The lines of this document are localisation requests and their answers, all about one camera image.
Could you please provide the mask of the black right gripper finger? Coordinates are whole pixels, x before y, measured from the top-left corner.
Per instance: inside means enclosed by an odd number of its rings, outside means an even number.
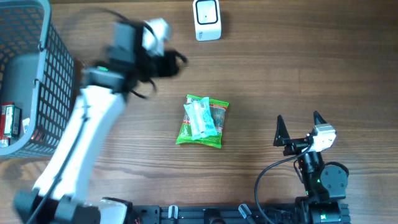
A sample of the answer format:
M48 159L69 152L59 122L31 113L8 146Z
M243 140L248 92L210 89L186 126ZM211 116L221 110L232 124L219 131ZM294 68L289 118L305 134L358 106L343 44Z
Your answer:
M290 144L290 136L282 115L277 117L277 126L273 146L286 146Z
M327 124L318 111L313 112L314 125Z

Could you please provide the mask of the green snack bag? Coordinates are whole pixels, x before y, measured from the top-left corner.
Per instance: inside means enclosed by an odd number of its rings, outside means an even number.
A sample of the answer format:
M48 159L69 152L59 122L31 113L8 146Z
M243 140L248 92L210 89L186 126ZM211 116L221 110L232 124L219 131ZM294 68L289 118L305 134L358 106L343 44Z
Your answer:
M204 97L187 95L187 102L185 105L191 103L194 100L201 100ZM224 126L224 117L225 113L228 109L229 103L225 101L220 101L216 99L210 98L210 111L211 116L215 122L215 128L218 132L216 136L209 136L203 139L192 140L192 132L190 127L190 121L188 115L185 112L185 116L183 119L183 124L180 128L179 135L176 140L176 144L183 143L199 143L204 144L211 147L221 148L221 138L223 134L223 126Z

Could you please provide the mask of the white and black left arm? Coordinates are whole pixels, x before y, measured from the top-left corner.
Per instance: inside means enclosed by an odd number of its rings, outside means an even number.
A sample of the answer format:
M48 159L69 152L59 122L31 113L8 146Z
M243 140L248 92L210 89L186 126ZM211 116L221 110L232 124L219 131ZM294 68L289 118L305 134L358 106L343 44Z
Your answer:
M168 49L151 55L133 51L133 60L110 57L82 71L85 84L48 166L31 191L21 190L14 208L23 223L137 223L131 202L104 197L88 203L88 182L100 149L124 111L137 82L176 76L186 56Z

